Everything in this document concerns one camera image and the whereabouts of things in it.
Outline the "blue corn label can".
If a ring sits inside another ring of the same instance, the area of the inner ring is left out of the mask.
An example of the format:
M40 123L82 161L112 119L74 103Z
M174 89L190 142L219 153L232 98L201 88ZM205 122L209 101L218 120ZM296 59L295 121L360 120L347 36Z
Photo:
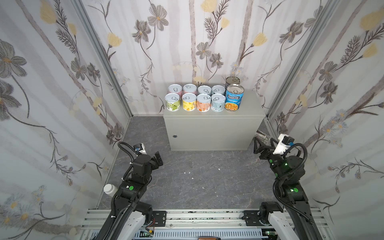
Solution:
M225 109L228 111L237 111L240 108L245 89L241 85L232 84L226 90Z

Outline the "green label can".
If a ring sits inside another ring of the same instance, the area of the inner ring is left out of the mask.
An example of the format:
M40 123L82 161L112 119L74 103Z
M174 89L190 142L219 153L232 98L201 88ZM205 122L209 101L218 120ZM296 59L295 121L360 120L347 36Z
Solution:
M165 96L167 110L176 112L180 109L180 96L176 93L169 93Z

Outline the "teal label can front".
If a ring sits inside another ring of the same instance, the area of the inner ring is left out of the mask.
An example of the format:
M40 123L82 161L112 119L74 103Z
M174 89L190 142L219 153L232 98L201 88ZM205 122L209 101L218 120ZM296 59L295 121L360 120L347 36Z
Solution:
M225 108L226 97L222 94L213 94L211 96L211 110L221 112Z

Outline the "teal label can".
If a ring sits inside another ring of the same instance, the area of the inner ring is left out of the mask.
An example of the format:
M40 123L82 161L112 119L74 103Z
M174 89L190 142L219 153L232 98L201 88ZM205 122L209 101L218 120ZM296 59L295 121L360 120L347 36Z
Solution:
M221 112L225 108L226 97L222 94L213 94L211 96L211 110Z
M198 87L198 94L206 94L206 95L209 95L211 96L212 95L212 88L209 87L209 86L205 86L205 85L202 85L202 86L199 86Z
M220 95L225 95L226 93L226 88L222 85L215 85L212 87L212 94L211 96L215 95L215 94L220 94Z

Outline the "yellow label can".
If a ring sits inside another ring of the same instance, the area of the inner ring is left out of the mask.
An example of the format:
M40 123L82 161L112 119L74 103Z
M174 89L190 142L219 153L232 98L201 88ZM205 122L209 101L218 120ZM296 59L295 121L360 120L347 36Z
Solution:
M183 109L187 112L196 109L197 96L193 93L185 93L182 96Z

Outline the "black label can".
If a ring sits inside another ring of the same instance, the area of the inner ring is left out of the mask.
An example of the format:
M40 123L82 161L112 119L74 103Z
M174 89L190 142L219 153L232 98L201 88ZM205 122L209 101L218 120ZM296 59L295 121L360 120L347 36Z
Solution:
M239 85L240 84L240 79L238 77L232 77L232 76L229 76L226 78L226 84L225 84L225 88L227 88L229 85Z

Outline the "orange label can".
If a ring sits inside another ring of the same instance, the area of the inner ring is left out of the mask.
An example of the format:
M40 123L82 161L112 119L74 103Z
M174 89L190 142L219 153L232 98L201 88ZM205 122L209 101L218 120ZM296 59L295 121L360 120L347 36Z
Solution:
M197 110L199 112L207 112L211 108L211 96L207 94L199 94L197 96Z

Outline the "pink label can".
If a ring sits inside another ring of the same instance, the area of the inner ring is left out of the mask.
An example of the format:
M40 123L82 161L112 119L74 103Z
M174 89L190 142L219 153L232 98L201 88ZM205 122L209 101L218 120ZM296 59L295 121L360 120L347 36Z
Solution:
M194 95L198 94L198 87L194 84L186 84L183 86L183 94L191 93Z
M183 95L183 87L179 84L172 84L168 87L168 93L178 94L179 97Z

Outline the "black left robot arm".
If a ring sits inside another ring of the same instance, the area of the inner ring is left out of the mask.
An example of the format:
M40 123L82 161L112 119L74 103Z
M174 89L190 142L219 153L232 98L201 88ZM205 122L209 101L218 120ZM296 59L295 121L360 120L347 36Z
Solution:
M151 205L141 198L152 180L152 172L163 165L159 152L147 155L143 144L131 146L119 142L118 147L131 159L130 166L118 188L111 185L106 193L112 196L111 211L95 240L132 240L144 228L148 237L155 235L155 217Z

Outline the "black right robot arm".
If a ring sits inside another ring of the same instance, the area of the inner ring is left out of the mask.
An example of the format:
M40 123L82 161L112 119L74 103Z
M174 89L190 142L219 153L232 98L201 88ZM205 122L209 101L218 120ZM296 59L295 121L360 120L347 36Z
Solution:
M308 197L300 184L304 176L308 150L294 138L281 134L266 145L254 138L254 154L267 160L275 174L273 193L276 202L263 202L259 222L271 225L281 240L320 240L322 238L312 216Z

